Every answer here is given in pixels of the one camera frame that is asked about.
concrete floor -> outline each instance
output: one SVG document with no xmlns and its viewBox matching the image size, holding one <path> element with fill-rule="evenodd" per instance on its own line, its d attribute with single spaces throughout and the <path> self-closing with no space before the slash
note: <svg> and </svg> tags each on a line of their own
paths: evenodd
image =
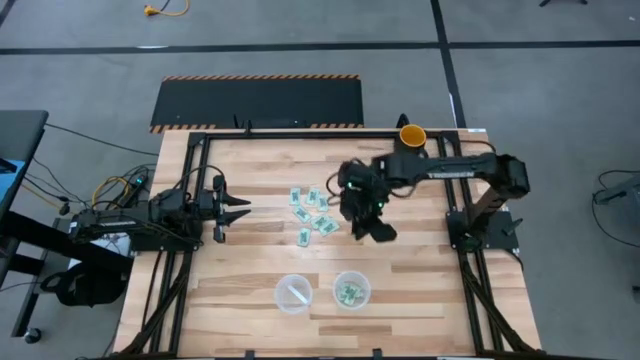
<svg viewBox="0 0 640 360">
<path fill-rule="evenodd" d="M 148 2 L 17 0 L 0 28 L 0 48 L 437 39 L 426 0 L 193 0 L 183 17 L 147 19 Z M 543 9 L 536 0 L 441 2 L 451 41 L 640 39 L 635 0 L 588 6 L 554 0 Z M 180 0 L 171 5 L 182 6 Z M 452 56 L 468 126 L 487 128 L 500 152 L 520 157 L 529 169 L 532 193 L 510 207 L 525 219 L 518 234 L 544 348 L 637 358 L 640 304 L 631 285 L 640 284 L 640 254 L 608 240 L 589 204 L 598 173 L 640 168 L 640 48 L 457 50 Z M 400 112 L 426 127 L 454 124 L 438 50 L 2 56 L 0 109 L 45 109 L 51 123 L 157 151 L 161 139 L 147 131 L 163 76 L 283 72 L 359 73 L 369 127 L 392 126 Z M 84 198 L 105 177 L 155 160 L 54 129 L 37 157 Z M 30 172 L 45 176 L 35 165 Z M 55 217 L 29 193 L 19 194 L 14 210 L 43 223 Z M 640 242 L 637 227 L 622 220 L 623 209 L 598 210 L 611 232 Z M 5 286 L 22 281 L 28 278 L 11 274 Z M 44 297 L 32 325 L 45 338 L 26 345 L 9 338 L 24 291 L 0 294 L 3 358 L 102 354 L 121 301 L 67 308 Z"/>
</svg>

wood grain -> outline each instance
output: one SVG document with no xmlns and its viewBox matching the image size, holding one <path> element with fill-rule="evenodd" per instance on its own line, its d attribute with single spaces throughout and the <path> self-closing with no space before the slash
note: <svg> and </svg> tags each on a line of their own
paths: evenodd
<svg viewBox="0 0 640 360">
<path fill-rule="evenodd" d="M 460 130 L 460 136 L 487 140 L 482 132 Z M 180 179 L 187 138 L 188 131 L 165 132 L 152 194 Z M 434 141 L 426 148 L 436 154 Z M 465 155 L 488 151 L 482 144 L 464 144 L 463 149 Z M 253 349 L 258 356 L 365 356 L 378 347 L 385 355 L 398 356 L 472 354 L 457 258 L 448 245 L 441 181 L 423 182 L 411 198 L 394 199 L 385 207 L 383 220 L 399 233 L 394 242 L 378 244 L 369 237 L 356 242 L 332 207 L 329 214 L 340 231 L 324 238 L 314 231 L 308 248 L 296 246 L 301 224 L 288 205 L 289 188 L 302 187 L 304 194 L 314 186 L 326 193 L 324 183 L 342 161 L 354 156 L 366 161 L 391 150 L 390 140 L 213 141 L 208 163 L 225 172 L 232 195 L 252 201 L 252 212 L 227 230 L 226 244 L 215 243 L 213 224 L 205 223 L 205 246 L 195 253 L 189 279 L 179 355 L 242 356 Z M 199 156 L 197 150 L 194 164 Z M 211 186 L 207 182 L 214 174 L 207 170 L 205 186 Z M 486 188 L 483 182 L 471 182 L 474 198 Z M 140 328 L 155 257 L 143 253 L 135 260 L 116 350 Z M 496 304 L 523 339 L 539 347 L 520 266 L 501 251 L 487 251 L 486 257 Z M 373 288 L 370 303 L 360 311 L 342 310 L 333 299 L 333 281 L 347 270 L 365 274 Z M 292 273 L 305 276 L 314 288 L 310 310 L 297 316 L 282 313 L 273 300 L 278 280 Z M 170 310 L 161 349 L 168 346 L 172 316 Z M 490 348 L 487 322 L 481 318 Z"/>
</svg>

plastic bowl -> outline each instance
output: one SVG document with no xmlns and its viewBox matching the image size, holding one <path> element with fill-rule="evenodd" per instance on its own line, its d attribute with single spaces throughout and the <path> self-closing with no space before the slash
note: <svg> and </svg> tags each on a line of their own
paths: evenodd
<svg viewBox="0 0 640 360">
<path fill-rule="evenodd" d="M 311 306 L 313 288 L 301 275 L 287 275 L 278 281 L 274 293 L 276 305 L 287 314 L 299 314 Z"/>
<path fill-rule="evenodd" d="M 353 304 L 346 304 L 340 301 L 340 293 L 344 288 L 360 288 L 362 296 L 358 296 L 354 299 Z M 343 309 L 358 310 L 367 305 L 369 298 L 371 298 L 371 285 L 367 277 L 357 271 L 343 272 L 333 282 L 333 298 Z"/>
</svg>

black metal frame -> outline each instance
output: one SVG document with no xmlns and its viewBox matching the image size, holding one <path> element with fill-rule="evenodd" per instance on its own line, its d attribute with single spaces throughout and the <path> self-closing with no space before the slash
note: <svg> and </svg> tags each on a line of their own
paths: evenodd
<svg viewBox="0 0 640 360">
<path fill-rule="evenodd" d="M 400 120 L 398 120 L 397 127 L 400 128 L 408 123 L 409 121 L 406 117 L 401 117 Z M 200 153 L 200 161 L 198 164 L 198 167 L 200 167 L 200 170 L 197 171 L 197 178 L 196 178 L 196 190 L 195 190 L 196 194 L 194 195 L 195 197 L 197 197 L 198 195 L 197 192 L 199 191 L 199 189 L 202 188 L 204 184 L 204 180 L 205 180 L 204 176 L 206 173 L 206 168 L 204 168 L 204 165 L 207 164 L 207 160 L 209 159 L 209 150 L 211 148 L 211 141 L 213 140 L 385 139 L 385 138 L 395 139 L 398 136 L 397 130 L 353 129 L 350 131 L 348 129 L 341 129 L 341 130 L 336 130 L 336 129 L 305 129 L 305 130 L 302 130 L 302 129 L 295 129 L 295 130 L 253 129 L 251 121 L 247 121 L 243 125 L 244 125 L 244 129 L 235 129 L 235 130 L 231 129 L 231 130 L 225 130 L 225 131 L 220 131 L 215 133 L 191 133 L 189 135 L 187 152 L 185 155 L 184 167 L 182 171 L 183 176 L 186 175 L 192 169 L 193 157 L 195 154 L 195 147 L 198 145 L 202 146 L 202 151 Z M 458 131 L 456 130 L 426 131 L 426 133 L 428 138 L 436 140 L 439 156 L 441 157 L 447 156 L 445 141 L 448 141 L 452 145 L 455 156 L 462 156 L 462 148 L 461 148 L 461 142 L 458 135 Z M 186 189 L 186 187 L 188 186 L 188 183 L 189 183 L 189 177 L 184 176 L 183 183 L 180 186 Z M 458 208 L 456 204 L 455 192 L 453 189 L 453 180 L 445 179 L 444 184 L 445 184 L 445 191 L 447 195 L 447 201 L 449 203 L 449 211 L 457 212 Z M 469 183 L 466 179 L 461 179 L 460 185 L 462 189 L 462 198 L 464 200 L 464 205 L 465 207 L 468 207 L 473 203 L 472 197 L 471 197 L 471 190 L 469 188 Z M 533 359 L 533 358 L 545 357 L 549 359 L 551 358 L 570 359 L 570 357 L 556 357 L 556 356 L 546 355 L 543 352 L 533 351 L 533 349 L 528 347 L 528 345 L 524 344 L 524 342 L 522 342 L 522 340 L 517 336 L 515 331 L 513 331 L 513 329 L 509 327 L 508 323 L 506 322 L 504 317 L 502 317 L 499 310 L 495 307 L 495 305 L 493 305 L 491 284 L 489 280 L 486 260 L 484 258 L 484 253 L 482 249 L 478 249 L 474 252 L 476 266 L 478 268 L 478 274 L 480 278 L 479 281 L 478 279 L 476 279 L 475 275 L 471 271 L 467 253 L 465 253 L 462 249 L 457 249 L 457 256 L 458 256 L 458 263 L 460 265 L 461 277 L 463 280 L 463 289 L 464 289 L 464 295 L 466 300 L 467 312 L 469 315 L 471 336 L 473 339 L 474 349 L 477 356 L 487 356 L 490 354 L 490 356 L 494 358 L 517 357 L 517 358 Z M 183 259 L 183 266 L 185 266 L 184 262 L 186 262 L 186 266 L 190 267 L 192 257 L 193 257 L 192 252 L 185 253 L 184 259 Z M 167 275 L 167 273 L 169 274 L 171 273 L 171 271 L 167 272 L 166 270 L 167 269 L 172 270 L 173 262 L 174 260 L 172 260 L 171 257 L 167 260 L 166 267 L 165 267 L 165 275 Z M 170 279 L 171 279 L 170 275 L 163 276 L 161 289 L 169 288 L 168 283 Z M 186 296 L 187 296 L 187 287 L 186 287 L 186 283 L 184 283 L 184 286 L 180 288 L 177 296 L 175 296 L 176 309 L 175 309 L 175 315 L 174 315 L 173 324 L 172 324 L 173 327 L 171 330 L 171 337 L 170 337 L 168 352 L 162 352 L 162 353 L 157 352 L 158 351 L 157 344 L 159 343 L 159 340 L 158 340 L 157 342 L 153 343 L 156 346 L 150 349 L 151 353 L 138 354 L 138 355 L 123 354 L 124 355 L 123 358 L 140 359 L 143 357 L 155 358 L 156 356 L 160 356 L 161 358 L 170 358 L 170 357 L 177 358 Z M 476 302 L 475 302 L 476 296 L 479 298 L 483 306 L 487 309 L 487 313 L 490 315 L 488 317 L 489 318 L 488 320 L 489 320 L 489 325 L 491 329 L 493 350 L 485 350 L 484 348 L 482 331 L 480 328 L 480 320 L 478 318 L 478 311 L 477 311 Z M 161 291 L 160 300 L 162 301 L 159 307 L 164 306 L 168 308 L 168 305 L 173 300 L 173 298 L 168 299 L 166 297 L 166 294 L 163 294 L 163 292 Z M 160 323 L 155 329 L 156 334 L 159 334 L 161 332 L 161 328 L 162 328 L 162 324 Z M 512 339 L 515 337 L 515 342 L 514 341 L 509 341 L 509 342 L 510 342 L 510 345 L 512 345 L 513 343 L 518 345 L 516 347 L 512 345 L 512 347 L 516 351 L 527 351 L 527 352 L 523 352 L 523 353 L 505 352 L 504 346 L 502 344 L 502 334 L 504 334 L 505 338 L 507 339 L 509 336 L 511 336 Z M 392 357 L 392 358 L 393 359 L 403 359 L 403 358 L 404 359 L 434 359 L 435 357 Z M 303 358 L 285 358 L 285 359 L 291 360 L 291 359 L 303 359 Z"/>
</svg>

